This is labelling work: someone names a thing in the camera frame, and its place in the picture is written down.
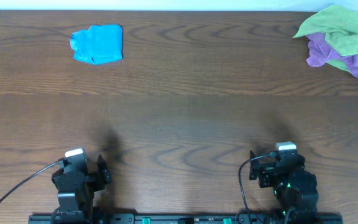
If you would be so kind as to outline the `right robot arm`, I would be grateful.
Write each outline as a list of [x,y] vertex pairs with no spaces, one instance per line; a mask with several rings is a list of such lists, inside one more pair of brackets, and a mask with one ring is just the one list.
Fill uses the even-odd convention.
[[250,151],[250,180],[259,187],[273,189],[282,209],[264,218],[264,223],[312,223],[316,220],[319,199],[316,176],[305,170],[305,158],[296,149],[277,150],[267,154],[273,162],[259,162]]

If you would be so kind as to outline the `green microfiber cloth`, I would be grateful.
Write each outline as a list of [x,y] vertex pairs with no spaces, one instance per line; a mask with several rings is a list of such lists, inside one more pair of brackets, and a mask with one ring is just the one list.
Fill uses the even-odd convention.
[[307,18],[295,38],[323,33],[325,41],[340,55],[358,54],[358,12],[332,5]]

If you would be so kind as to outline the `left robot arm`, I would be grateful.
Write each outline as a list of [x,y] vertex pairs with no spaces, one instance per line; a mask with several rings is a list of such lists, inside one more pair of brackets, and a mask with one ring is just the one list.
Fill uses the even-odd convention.
[[52,175],[58,190],[59,207],[52,212],[51,223],[97,223],[98,210],[93,206],[94,193],[112,182],[106,161],[98,156],[98,170],[89,172],[84,152],[58,161],[60,169]]

